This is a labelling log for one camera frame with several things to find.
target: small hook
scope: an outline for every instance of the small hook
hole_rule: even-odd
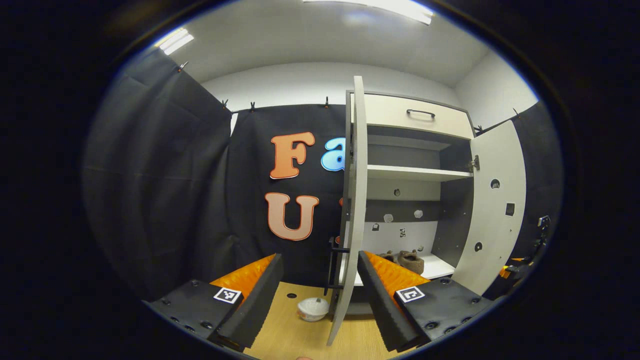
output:
[[[185,65],[187,65],[189,62],[185,62],[184,64],[180,65],[180,68],[178,69],[178,72],[182,71],[182,68],[185,67]]]

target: small white container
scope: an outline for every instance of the small white container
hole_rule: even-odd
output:
[[[319,297],[310,297],[298,303],[298,315],[304,321],[316,322],[329,312],[329,303]]]

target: cabinet shelf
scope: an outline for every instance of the cabinet shelf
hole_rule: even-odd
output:
[[[387,165],[367,165],[369,179],[450,181],[473,177],[471,172],[440,170],[437,168],[392,167]]]
[[[342,264],[340,266],[340,283],[344,281],[344,269],[346,268],[347,264],[346,258],[346,256],[342,257]],[[426,254],[423,256],[419,256],[419,258],[424,260],[424,271],[420,276],[425,279],[431,280],[436,279],[437,277],[451,275],[456,270],[456,268],[447,264],[445,261],[441,260],[439,257],[433,254]],[[355,286],[362,286],[360,274],[356,274]]]

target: fluorescent light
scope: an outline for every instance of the fluorescent light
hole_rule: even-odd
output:
[[[169,55],[192,40],[193,35],[190,35],[187,29],[179,28],[160,39],[154,46],[159,47],[164,50],[165,54]]]
[[[302,0],[303,3],[349,3],[371,6],[404,15],[424,24],[431,24],[433,12],[411,0]]]
[[[191,34],[187,34],[187,36],[185,36],[184,38],[176,41],[173,45],[171,45],[170,47],[167,47],[166,49],[164,49],[164,53],[169,55],[172,52],[176,51],[177,49],[180,49],[184,44],[190,42],[193,40],[193,36]]]

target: wooden table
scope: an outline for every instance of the wooden table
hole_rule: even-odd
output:
[[[297,297],[290,299],[288,293]],[[298,303],[304,299],[321,297],[329,301],[330,295],[331,290],[323,296],[322,288],[281,282],[260,333],[253,346],[245,349],[244,353],[265,360],[295,360],[299,356],[313,360],[382,360],[398,355],[395,350],[387,352],[371,316],[345,317],[333,345],[326,346],[331,329],[329,318],[306,322],[296,311]]]

